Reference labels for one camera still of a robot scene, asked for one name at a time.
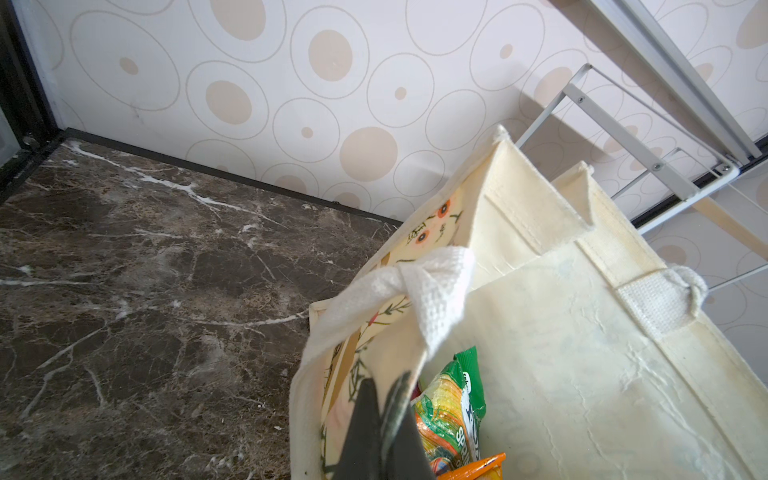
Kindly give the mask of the floral canvas grocery bag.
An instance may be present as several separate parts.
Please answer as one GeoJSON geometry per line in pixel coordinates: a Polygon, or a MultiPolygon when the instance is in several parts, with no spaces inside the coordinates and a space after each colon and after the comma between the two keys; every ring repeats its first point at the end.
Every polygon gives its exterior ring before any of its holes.
{"type": "Polygon", "coordinates": [[[481,459],[507,479],[763,479],[767,390],[578,163],[543,177],[503,127],[336,297],[310,308],[290,474],[332,479],[360,383],[379,412],[474,347],[481,459]]]}

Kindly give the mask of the orange pink snack bag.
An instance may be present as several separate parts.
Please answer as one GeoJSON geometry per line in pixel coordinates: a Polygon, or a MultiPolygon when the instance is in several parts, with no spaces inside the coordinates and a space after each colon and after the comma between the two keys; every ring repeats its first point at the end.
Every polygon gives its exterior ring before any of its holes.
{"type": "Polygon", "coordinates": [[[500,453],[492,457],[478,460],[459,469],[446,472],[437,480],[502,480],[502,464],[507,455],[500,453]]]}

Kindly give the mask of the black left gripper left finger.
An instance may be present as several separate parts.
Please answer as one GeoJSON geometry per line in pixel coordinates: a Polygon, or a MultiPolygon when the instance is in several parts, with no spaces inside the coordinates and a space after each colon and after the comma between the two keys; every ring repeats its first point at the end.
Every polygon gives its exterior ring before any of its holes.
{"type": "Polygon", "coordinates": [[[335,480],[378,479],[381,473],[381,415],[373,379],[360,383],[335,480]]]}

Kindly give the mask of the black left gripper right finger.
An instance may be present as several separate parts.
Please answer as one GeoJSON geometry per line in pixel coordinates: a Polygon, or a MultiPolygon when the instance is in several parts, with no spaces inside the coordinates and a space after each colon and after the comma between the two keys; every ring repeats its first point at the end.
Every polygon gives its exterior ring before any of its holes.
{"type": "Polygon", "coordinates": [[[410,406],[412,374],[405,372],[392,384],[381,426],[381,479],[435,479],[423,449],[410,406]]]}

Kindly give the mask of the green yellow snack bag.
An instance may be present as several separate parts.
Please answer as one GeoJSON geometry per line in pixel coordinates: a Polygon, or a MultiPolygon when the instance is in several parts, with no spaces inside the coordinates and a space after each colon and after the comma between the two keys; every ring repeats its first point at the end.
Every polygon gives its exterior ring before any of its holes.
{"type": "Polygon", "coordinates": [[[411,402],[426,458],[437,476],[481,459],[479,430],[486,414],[477,350],[453,356],[411,402]]]}

